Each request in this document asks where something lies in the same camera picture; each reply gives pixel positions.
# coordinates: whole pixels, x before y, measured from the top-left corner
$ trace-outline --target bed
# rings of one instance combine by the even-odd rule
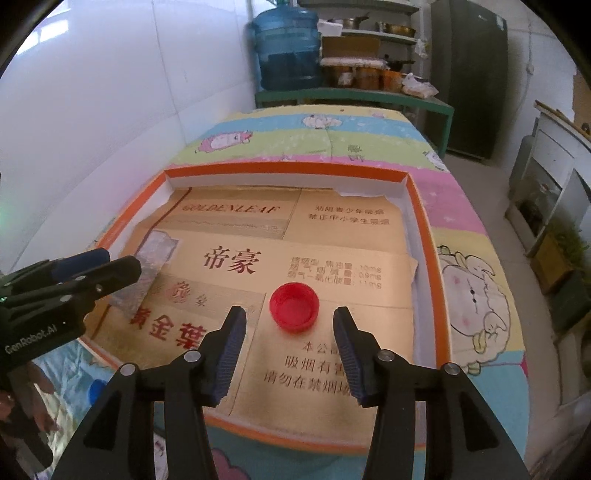
[[[437,252],[452,360],[470,375],[523,455],[529,415],[527,363],[505,274],[467,197],[412,124],[399,112],[366,107],[260,109],[214,126],[172,159],[167,172],[233,163],[341,165],[410,174]],[[125,212],[98,238],[98,245],[112,242],[124,221]],[[486,297],[480,312],[472,308],[472,289]],[[89,385],[108,380],[113,372],[83,344],[72,342],[38,359],[56,385],[57,395],[45,399],[62,430],[51,438],[58,454],[90,407]],[[277,465],[285,479],[357,479],[365,464],[364,455],[284,449],[215,426],[209,427],[209,436],[222,480],[270,480],[277,477]],[[424,449],[417,448],[416,478],[422,478],[424,459]]]

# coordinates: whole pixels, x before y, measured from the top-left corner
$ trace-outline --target water bottle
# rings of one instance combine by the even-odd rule
[[[297,90],[322,85],[318,15],[277,0],[277,8],[252,21],[255,51],[265,90]]]

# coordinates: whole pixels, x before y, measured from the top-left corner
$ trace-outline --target screw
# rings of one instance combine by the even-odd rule
[[[201,358],[201,354],[196,350],[189,350],[187,353],[183,355],[183,358],[187,362],[196,362]]]
[[[396,358],[396,354],[391,350],[380,350],[378,352],[378,358],[382,362],[391,362]]]
[[[125,364],[124,366],[121,367],[119,372],[121,372],[121,375],[128,377],[135,372],[135,365],[134,364]]]
[[[457,375],[462,370],[456,364],[445,364],[443,365],[443,369],[445,370],[445,373],[449,375]]]

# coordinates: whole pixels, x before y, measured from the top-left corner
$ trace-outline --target red bottle cap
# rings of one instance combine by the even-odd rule
[[[271,295],[269,309],[277,324],[288,332],[307,330],[316,321],[320,301],[304,283],[285,283]]]

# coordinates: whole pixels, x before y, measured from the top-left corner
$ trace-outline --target orange container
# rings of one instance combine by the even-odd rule
[[[382,70],[372,68],[356,69],[356,87],[362,90],[379,90],[379,77]]]
[[[384,70],[382,72],[382,89],[386,92],[402,92],[402,73]]]

